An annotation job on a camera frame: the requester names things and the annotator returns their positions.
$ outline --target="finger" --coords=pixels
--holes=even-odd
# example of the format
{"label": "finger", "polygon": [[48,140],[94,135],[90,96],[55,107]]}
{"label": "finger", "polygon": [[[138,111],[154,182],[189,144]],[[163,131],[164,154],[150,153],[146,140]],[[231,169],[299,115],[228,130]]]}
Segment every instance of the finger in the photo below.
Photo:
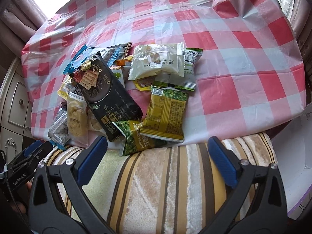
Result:
{"label": "finger", "polygon": [[30,192],[30,190],[32,189],[32,183],[30,183],[29,181],[26,183],[26,187],[28,189],[28,191]]}
{"label": "finger", "polygon": [[[16,202],[16,204],[18,205],[20,211],[22,214],[25,214],[26,213],[26,208],[25,206],[20,203],[19,201]],[[15,207],[15,204],[13,201],[10,201],[10,205],[11,205],[11,208],[13,209],[13,211],[15,211],[16,213],[18,213],[18,209]]]}

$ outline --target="striped cushion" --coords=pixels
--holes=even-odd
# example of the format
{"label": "striped cushion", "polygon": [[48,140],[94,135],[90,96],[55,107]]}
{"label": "striped cushion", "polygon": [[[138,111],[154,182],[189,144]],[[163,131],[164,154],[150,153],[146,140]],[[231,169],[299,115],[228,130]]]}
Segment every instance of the striped cushion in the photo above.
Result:
{"label": "striped cushion", "polygon": [[[276,162],[265,133],[223,140],[227,149],[252,164]],[[61,164],[82,151],[57,148],[46,158]],[[70,215],[79,220],[62,184],[60,193]],[[252,185],[236,220],[243,218],[255,194]],[[83,187],[99,214],[117,233],[198,233],[230,193],[207,151],[207,144],[145,150],[119,157],[107,151],[90,183]]]}

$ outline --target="pile of snacks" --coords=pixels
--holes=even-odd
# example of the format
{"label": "pile of snacks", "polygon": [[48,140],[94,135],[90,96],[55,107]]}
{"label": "pile of snacks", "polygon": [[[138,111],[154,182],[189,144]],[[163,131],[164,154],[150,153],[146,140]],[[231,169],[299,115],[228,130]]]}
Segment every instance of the pile of snacks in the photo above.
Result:
{"label": "pile of snacks", "polygon": [[[196,87],[194,66],[202,49],[184,43],[108,48],[83,46],[64,70],[58,94],[67,109],[57,113],[49,137],[64,148],[68,139],[88,144],[88,130],[112,142],[124,138],[120,156],[157,148],[167,142],[182,143],[183,114],[188,92]],[[125,89],[132,80],[139,91],[150,91],[146,117]]]}

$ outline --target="black cracker package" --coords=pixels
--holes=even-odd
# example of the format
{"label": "black cracker package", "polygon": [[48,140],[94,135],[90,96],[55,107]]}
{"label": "black cracker package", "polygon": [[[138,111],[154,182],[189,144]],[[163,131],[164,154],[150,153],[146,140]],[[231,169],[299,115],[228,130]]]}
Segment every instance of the black cracker package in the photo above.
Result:
{"label": "black cracker package", "polygon": [[97,53],[70,74],[110,142],[121,136],[112,122],[141,120],[143,113]]}

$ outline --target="red and white plastic tablecloth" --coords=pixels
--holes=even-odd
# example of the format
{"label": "red and white plastic tablecloth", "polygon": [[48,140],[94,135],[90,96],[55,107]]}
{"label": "red and white plastic tablecloth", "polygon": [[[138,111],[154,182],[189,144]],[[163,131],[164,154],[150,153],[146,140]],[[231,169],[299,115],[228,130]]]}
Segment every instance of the red and white plastic tablecloth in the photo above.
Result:
{"label": "red and white plastic tablecloth", "polygon": [[[305,107],[305,74],[278,0],[71,0],[22,51],[32,135],[47,134],[61,98],[62,74],[83,46],[132,41],[203,48],[189,95],[184,144],[269,129]],[[146,113],[149,92],[128,92]]]}

